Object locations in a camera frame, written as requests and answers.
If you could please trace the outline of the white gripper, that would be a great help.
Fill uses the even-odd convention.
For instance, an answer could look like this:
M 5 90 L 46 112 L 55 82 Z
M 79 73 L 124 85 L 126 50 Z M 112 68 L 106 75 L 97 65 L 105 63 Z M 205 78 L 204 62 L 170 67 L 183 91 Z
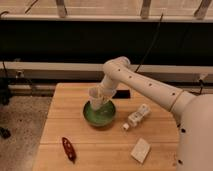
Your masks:
M 99 110 L 106 104 L 114 95 L 116 90 L 104 89 L 101 86 L 95 86 L 89 89 L 89 102 L 91 108 L 95 111 Z

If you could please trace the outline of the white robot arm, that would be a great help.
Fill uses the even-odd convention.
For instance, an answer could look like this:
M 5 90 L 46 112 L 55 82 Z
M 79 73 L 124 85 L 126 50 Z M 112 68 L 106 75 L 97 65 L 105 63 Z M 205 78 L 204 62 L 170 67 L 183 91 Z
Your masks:
M 90 104 L 100 109 L 123 83 L 173 114 L 179 126 L 176 171 L 213 171 L 213 94 L 188 91 L 133 72 L 127 57 L 108 60 L 103 80 L 92 90 Z

